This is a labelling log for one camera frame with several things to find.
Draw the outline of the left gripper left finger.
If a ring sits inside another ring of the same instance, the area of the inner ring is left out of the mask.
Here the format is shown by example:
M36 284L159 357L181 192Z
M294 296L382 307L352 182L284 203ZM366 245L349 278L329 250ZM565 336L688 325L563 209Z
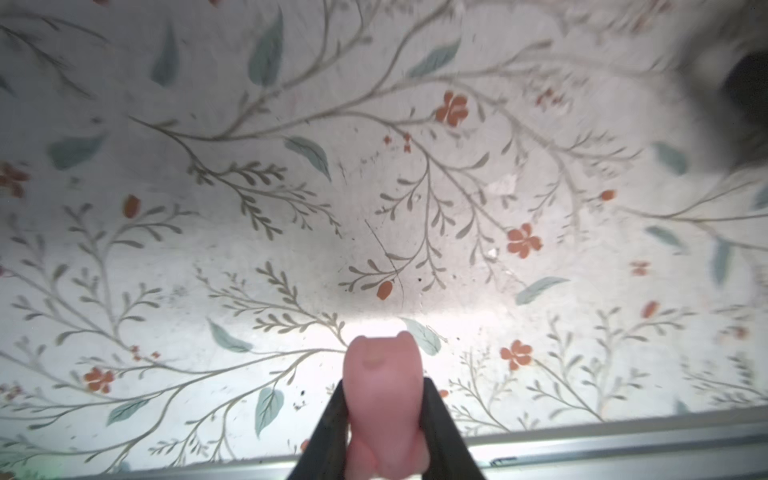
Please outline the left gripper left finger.
M346 468L349 412L343 382L336 386L305 451L288 480L342 480Z

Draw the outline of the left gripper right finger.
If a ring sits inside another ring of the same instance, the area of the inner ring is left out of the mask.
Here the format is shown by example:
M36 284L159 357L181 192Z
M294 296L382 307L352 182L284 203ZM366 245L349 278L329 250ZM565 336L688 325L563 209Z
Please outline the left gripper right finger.
M424 480L484 480L434 382L425 377L419 427L426 440L429 466Z

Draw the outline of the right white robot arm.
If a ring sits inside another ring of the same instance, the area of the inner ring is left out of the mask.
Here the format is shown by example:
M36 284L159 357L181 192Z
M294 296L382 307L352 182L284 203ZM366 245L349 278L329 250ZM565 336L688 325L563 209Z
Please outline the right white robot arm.
M710 22L681 49L684 91L703 118L705 143L716 158L708 170L734 171L767 163L767 32L728 32Z

